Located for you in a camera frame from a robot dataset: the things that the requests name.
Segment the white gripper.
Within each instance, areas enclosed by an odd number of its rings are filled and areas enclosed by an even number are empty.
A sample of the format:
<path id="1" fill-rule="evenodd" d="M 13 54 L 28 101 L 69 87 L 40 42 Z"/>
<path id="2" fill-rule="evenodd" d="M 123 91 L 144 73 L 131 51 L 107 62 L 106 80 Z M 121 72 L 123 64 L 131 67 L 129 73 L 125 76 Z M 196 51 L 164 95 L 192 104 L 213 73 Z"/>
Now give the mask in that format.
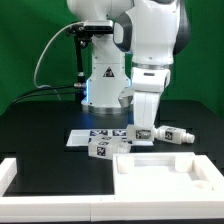
<path id="1" fill-rule="evenodd" d="M 133 116 L 137 129 L 151 129 L 154 125 L 160 97 L 170 82 L 168 66 L 132 68 Z"/>

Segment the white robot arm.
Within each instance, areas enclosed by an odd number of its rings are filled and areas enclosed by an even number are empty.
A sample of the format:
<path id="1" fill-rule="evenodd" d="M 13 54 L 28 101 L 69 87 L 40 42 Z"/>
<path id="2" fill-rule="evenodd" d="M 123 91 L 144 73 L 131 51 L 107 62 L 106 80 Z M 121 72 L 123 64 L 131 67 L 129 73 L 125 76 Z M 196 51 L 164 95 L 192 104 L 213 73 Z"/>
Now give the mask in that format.
<path id="1" fill-rule="evenodd" d="M 169 85 L 173 55 L 189 40 L 184 0 L 67 0 L 92 44 L 92 72 L 81 101 L 87 111 L 132 109 L 133 127 L 154 126 Z"/>

